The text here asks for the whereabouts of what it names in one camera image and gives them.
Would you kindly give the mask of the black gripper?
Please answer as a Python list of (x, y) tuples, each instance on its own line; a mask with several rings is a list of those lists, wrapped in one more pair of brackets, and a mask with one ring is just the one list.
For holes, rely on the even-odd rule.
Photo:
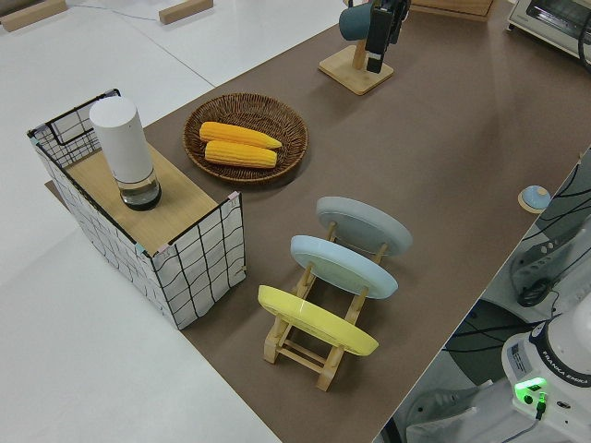
[(409, 0), (375, 0), (373, 2), (366, 41), (368, 72), (379, 73), (381, 71), (384, 44), (387, 39), (387, 12), (392, 13), (387, 42), (388, 44), (396, 44), (403, 23), (403, 13), (407, 13), (409, 7)]

